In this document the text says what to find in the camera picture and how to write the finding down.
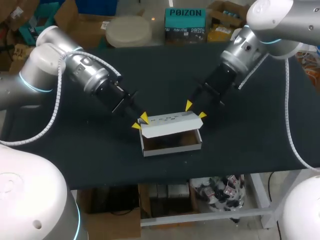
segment white cable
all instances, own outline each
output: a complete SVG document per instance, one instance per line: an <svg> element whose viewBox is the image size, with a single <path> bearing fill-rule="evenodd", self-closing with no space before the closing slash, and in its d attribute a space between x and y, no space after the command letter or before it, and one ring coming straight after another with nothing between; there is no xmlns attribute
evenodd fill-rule
<svg viewBox="0 0 320 240"><path fill-rule="evenodd" d="M260 65L268 57L268 55L268 53L264 55L263 58L261 58L261 60L257 63L257 65L252 69L252 71L245 77L245 79L241 82L240 86L238 87L239 90L242 89L242 87L246 84L251 75L254 74L254 72L260 67Z"/></svg>
<svg viewBox="0 0 320 240"><path fill-rule="evenodd" d="M296 147L294 145L294 142L291 137L291 131L290 131L290 124L289 124L289 82L290 82L290 74L289 74L289 61L288 59L285 61L285 99L284 99L284 115L285 115L285 126L286 126L286 133L288 135L289 144L291 146L291 149L296 156L296 158L304 165L307 169L310 169L312 171L315 171L317 173L320 173L320 169L316 169L309 164L307 164L302 157L299 155L299 153L296 150Z"/></svg>
<svg viewBox="0 0 320 240"><path fill-rule="evenodd" d="M121 77L121 74L113 66L111 66L106 61L104 61L104 60L100 59L99 57L92 55L90 53L87 53L84 51L71 51L71 52L67 52L67 53L63 54L58 60L58 86L57 86L57 91L56 91L56 99L55 99L54 109L53 109L53 113L52 113L52 116L51 116L49 123L46 125L46 127L41 132L39 132L37 135L35 135L29 139L21 140L21 141L0 141L0 144L3 144L8 147L29 144L29 143L32 143L32 142L38 140L39 138L41 138L43 135L45 135L49 131L49 129L52 127L52 125L55 122L55 119L56 119L56 116L58 113L58 109L59 109L59 104L60 104L61 87L62 87L62 67L61 67L62 61L64 61L65 58L69 55L83 55L83 56L89 57L93 60L96 60L97 62L100 62L101 64L103 64L107 68L109 68L111 71L113 71L115 73L115 75L118 78Z"/></svg>

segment cable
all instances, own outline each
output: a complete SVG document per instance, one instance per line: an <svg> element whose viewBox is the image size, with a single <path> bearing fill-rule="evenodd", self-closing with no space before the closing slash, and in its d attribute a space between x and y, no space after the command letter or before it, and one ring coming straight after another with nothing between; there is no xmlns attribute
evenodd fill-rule
<svg viewBox="0 0 320 240"><path fill-rule="evenodd" d="M113 212L113 211L111 211L110 213L112 215L115 215L115 216L124 216L124 215L127 215L127 214L131 213L133 210L134 210L134 208L132 208L132 209L126 211L126 212L123 212L123 213L117 213L117 212Z"/></svg>
<svg viewBox="0 0 320 240"><path fill-rule="evenodd" d="M245 77L245 79L241 82L240 86L238 87L239 90L242 89L242 87L246 84L251 75L254 74L254 72L260 67L260 65L268 57L268 55L268 53L264 55L263 58L261 58L261 60L257 63L257 65L252 69L252 71Z"/></svg>
<svg viewBox="0 0 320 240"><path fill-rule="evenodd" d="M262 62L266 59L268 54L266 54L259 62L258 64L253 68L253 70L246 76L246 78L242 81L240 86L238 87L239 90L246 84L247 80L251 77L251 75L258 69L258 67L262 64ZM285 115L285 127L286 132L289 140L290 147L296 156L296 158L304 165L307 169L310 169L312 171L315 171L317 173L320 173L320 169L316 169L309 164L307 164L302 157L299 155L299 153L296 150L296 147L294 145L294 142L292 140L291 131L290 131L290 124L289 124L289 83L290 83L290 73L289 73L289 60L285 59L285 99L284 99L284 115Z"/></svg>
<svg viewBox="0 0 320 240"><path fill-rule="evenodd" d="M270 199L270 202L272 202L272 198L271 198L271 193L270 193L270 179L271 179L271 176L274 174L275 172L272 172L268 178L268 193L269 193L269 199ZM280 231L280 227L279 227L279 222L276 221L276 226L278 228L278 232L279 232L279 238L280 240L282 240L282 237L281 237L281 231Z"/></svg>
<svg viewBox="0 0 320 240"><path fill-rule="evenodd" d="M61 88L62 88L62 61L64 61L65 58L69 55L83 55L83 56L89 57L91 59L94 59L94 60L100 62L101 64L103 64L104 66L106 66L107 68L109 68L111 71L113 71L118 78L121 77L121 74L113 66L111 66L106 61L104 61L104 60L100 59L99 57L94 56L90 53L87 53L84 51L71 51L71 52L67 52L67 53L63 54L58 60L58 85L57 85L54 109L53 109L53 113L52 113L52 116L51 116L49 123L46 125L46 127L41 132L39 132L37 135L35 135L29 139L21 140L21 141L12 141L12 142L0 141L0 144L3 144L8 147L29 144L29 143L32 143L32 142L38 140L39 138L41 138L43 135L45 135L49 131L49 129L52 127L52 125L55 122L55 119L56 119L57 113L58 113L58 109L59 109L59 104L60 104Z"/></svg>
<svg viewBox="0 0 320 240"><path fill-rule="evenodd" d="M285 98L284 98L284 115L285 115L285 127L286 127L286 133L288 136L290 147L296 156L296 158L304 165L307 169L310 169L312 171L315 171L317 173L320 173L320 169L316 169L309 164L307 164L302 157L299 155L299 153L296 150L296 147L294 145L294 142L291 137L291 131L290 131L290 124L289 124L289 85L290 85L290 72L289 72L289 60L284 60L285 62Z"/></svg>

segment box flap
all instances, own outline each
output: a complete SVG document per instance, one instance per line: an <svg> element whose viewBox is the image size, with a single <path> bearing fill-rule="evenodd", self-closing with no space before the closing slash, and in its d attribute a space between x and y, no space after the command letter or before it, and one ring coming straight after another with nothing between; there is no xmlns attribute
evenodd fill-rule
<svg viewBox="0 0 320 240"><path fill-rule="evenodd" d="M147 139L201 128L203 122L192 111L150 116L149 124L141 124L142 135Z"/></svg>
<svg viewBox="0 0 320 240"><path fill-rule="evenodd" d="M6 24L12 31L18 30L34 15L40 0L19 0L15 10L6 19Z"/></svg>
<svg viewBox="0 0 320 240"><path fill-rule="evenodd" d="M0 23L9 17L11 12L15 10L18 0L0 0Z"/></svg>
<svg viewBox="0 0 320 240"><path fill-rule="evenodd" d="M56 24L64 32L69 32L69 30L77 23L78 18L79 13L75 0L65 0L54 15Z"/></svg>

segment box lid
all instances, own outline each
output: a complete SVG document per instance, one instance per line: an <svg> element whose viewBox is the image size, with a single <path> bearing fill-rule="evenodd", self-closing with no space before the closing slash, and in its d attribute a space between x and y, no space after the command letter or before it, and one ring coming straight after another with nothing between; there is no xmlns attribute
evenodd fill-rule
<svg viewBox="0 0 320 240"><path fill-rule="evenodd" d="M141 133L147 139L201 128L203 122L192 111L148 117L149 124L141 124Z"/></svg>

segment white bucket lid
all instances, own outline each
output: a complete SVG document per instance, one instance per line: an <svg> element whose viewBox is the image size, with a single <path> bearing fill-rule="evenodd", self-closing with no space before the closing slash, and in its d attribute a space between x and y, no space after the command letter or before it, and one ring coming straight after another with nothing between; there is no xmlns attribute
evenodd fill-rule
<svg viewBox="0 0 320 240"><path fill-rule="evenodd" d="M150 23L141 16L123 16L106 26L105 36L116 48L141 47L151 40L152 30Z"/></svg>

